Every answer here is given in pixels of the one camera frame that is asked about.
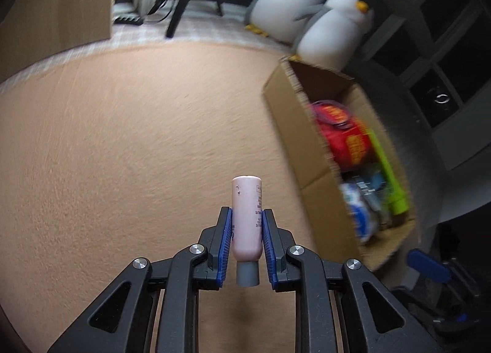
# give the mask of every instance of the penguin beak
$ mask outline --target penguin beak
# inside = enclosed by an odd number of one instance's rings
[[[365,2],[357,2],[357,9],[362,12],[363,14],[366,14],[368,12],[368,4]]]

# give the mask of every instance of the black cable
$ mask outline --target black cable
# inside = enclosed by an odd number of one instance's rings
[[[165,7],[165,5],[167,4],[167,2],[168,2],[168,1],[169,1],[169,0],[166,0],[166,1],[164,2],[164,4],[162,4],[162,5],[160,6],[160,8]],[[176,1],[177,1],[177,0],[174,0],[174,1],[172,2],[172,6],[171,6],[171,8],[170,8],[169,12],[168,12],[167,14],[165,14],[163,18],[159,19],[158,21],[147,21],[147,20],[145,20],[145,23],[146,23],[146,24],[158,24],[159,22],[162,22],[162,21],[164,21],[165,19],[167,19],[167,17],[170,15],[170,13],[171,13],[172,11],[174,11],[174,6],[175,6],[175,4],[176,4]]]

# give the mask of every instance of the cardboard box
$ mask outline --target cardboard box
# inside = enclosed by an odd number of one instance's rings
[[[412,206],[400,215],[398,226],[378,232],[369,243],[360,245],[354,234],[354,220],[339,189],[342,182],[339,168],[309,106],[317,100],[336,100],[363,120],[378,137],[411,202],[404,170],[363,89],[342,73],[283,58],[265,84],[264,95],[298,181],[317,253],[341,263],[358,258],[370,270],[378,269],[414,228]]]

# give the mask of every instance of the metal ring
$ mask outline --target metal ring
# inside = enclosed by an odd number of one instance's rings
[[[438,94],[435,98],[437,104],[446,104],[450,101],[450,96],[448,94]]]

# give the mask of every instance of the penguin feet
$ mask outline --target penguin feet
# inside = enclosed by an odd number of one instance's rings
[[[253,25],[253,24],[249,24],[247,25],[246,27],[246,30],[249,30],[251,31],[252,33],[255,33],[257,35],[260,35],[260,36],[263,36],[263,37],[268,37],[269,34],[264,32],[263,30],[257,28],[257,26]]]
[[[289,60],[290,60],[290,61],[300,62],[300,61],[302,61],[302,57],[301,57],[301,56],[299,56],[298,54],[295,54],[294,56],[290,56],[290,57],[289,57]]]

